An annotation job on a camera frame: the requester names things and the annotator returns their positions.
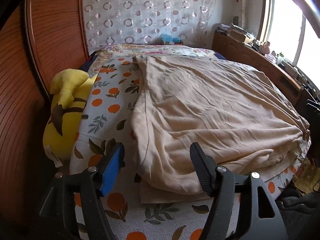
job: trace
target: yellow plush toy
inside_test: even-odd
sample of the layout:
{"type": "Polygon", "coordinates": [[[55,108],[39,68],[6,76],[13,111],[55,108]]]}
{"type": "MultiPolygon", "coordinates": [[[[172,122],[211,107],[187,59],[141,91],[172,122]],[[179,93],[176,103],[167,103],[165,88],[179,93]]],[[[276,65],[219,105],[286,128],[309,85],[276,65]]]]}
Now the yellow plush toy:
{"type": "Polygon", "coordinates": [[[51,117],[44,130],[43,146],[56,167],[62,166],[61,161],[71,158],[82,111],[95,79],[96,76],[89,78],[85,71],[66,69],[52,80],[50,94],[54,96],[51,117]]]}

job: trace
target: dark cloth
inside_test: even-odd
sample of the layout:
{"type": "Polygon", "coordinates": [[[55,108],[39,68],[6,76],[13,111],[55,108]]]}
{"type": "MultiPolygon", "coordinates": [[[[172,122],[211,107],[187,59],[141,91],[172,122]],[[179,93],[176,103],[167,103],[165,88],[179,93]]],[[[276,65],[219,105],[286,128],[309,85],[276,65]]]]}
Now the dark cloth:
{"type": "Polygon", "coordinates": [[[319,212],[320,207],[320,194],[311,192],[300,198],[287,196],[278,199],[276,204],[283,218],[289,240],[296,240],[300,239],[299,236],[305,227],[317,216],[316,213],[319,212]]]}
{"type": "Polygon", "coordinates": [[[218,58],[218,59],[223,59],[223,60],[227,60],[225,57],[223,57],[220,53],[216,52],[215,51],[215,56],[218,58]]]}
{"type": "Polygon", "coordinates": [[[85,63],[83,63],[79,69],[88,72],[90,66],[91,66],[92,63],[96,60],[97,56],[98,56],[98,55],[95,54],[95,52],[92,53],[92,54],[90,55],[89,59],[88,59],[85,63]]]}

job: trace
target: window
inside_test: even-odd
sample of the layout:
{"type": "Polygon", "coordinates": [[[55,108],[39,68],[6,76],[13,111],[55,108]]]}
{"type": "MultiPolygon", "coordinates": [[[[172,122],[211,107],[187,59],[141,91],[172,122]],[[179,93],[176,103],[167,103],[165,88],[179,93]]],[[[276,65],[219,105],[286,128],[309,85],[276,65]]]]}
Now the window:
{"type": "Polygon", "coordinates": [[[302,11],[292,0],[273,0],[272,21],[267,40],[271,51],[292,63],[296,56],[302,26],[302,11]]]}
{"type": "Polygon", "coordinates": [[[314,85],[320,88],[320,62],[318,60],[320,39],[306,21],[306,28],[303,38],[301,53],[297,67],[311,79],[314,85]]]}
{"type": "Polygon", "coordinates": [[[292,0],[270,0],[264,40],[320,89],[320,39],[292,0]]]}

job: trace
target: wardrobe door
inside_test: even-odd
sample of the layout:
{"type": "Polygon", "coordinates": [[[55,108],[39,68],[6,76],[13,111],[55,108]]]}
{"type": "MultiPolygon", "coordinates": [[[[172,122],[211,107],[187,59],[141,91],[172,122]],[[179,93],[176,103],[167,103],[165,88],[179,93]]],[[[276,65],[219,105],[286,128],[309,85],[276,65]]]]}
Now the wardrobe door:
{"type": "Polygon", "coordinates": [[[42,147],[50,110],[31,72],[23,10],[0,30],[0,215],[27,225],[54,166],[42,147]]]}
{"type": "Polygon", "coordinates": [[[88,58],[81,4],[82,0],[27,0],[31,51],[47,90],[55,74],[79,68],[88,58]]]}

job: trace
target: bedsheet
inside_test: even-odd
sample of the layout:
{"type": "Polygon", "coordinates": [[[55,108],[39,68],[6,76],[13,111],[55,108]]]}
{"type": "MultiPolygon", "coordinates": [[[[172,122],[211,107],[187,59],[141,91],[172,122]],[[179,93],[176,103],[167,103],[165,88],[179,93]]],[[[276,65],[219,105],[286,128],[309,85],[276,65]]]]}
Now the bedsheet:
{"type": "MultiPolygon", "coordinates": [[[[139,54],[175,54],[219,60],[213,51],[175,45],[121,44],[101,50],[90,69],[91,75],[97,72],[99,75],[87,100],[75,138],[70,173],[80,173],[97,164],[102,155],[108,154],[115,142],[122,142],[125,147],[125,167],[119,173],[112,192],[101,199],[107,219],[117,238],[196,240],[204,227],[212,199],[140,204],[140,177],[137,176],[132,162],[132,154],[136,149],[135,135],[130,127],[130,118],[138,99],[140,71],[138,65],[132,62],[132,58],[139,54]]],[[[298,159],[281,174],[266,182],[274,198],[292,179],[310,144],[309,140],[298,159]]],[[[239,194],[235,194],[229,235],[236,228],[240,201],[239,194]]],[[[75,194],[75,202],[80,236],[82,239],[88,239],[79,194],[75,194]]]]}

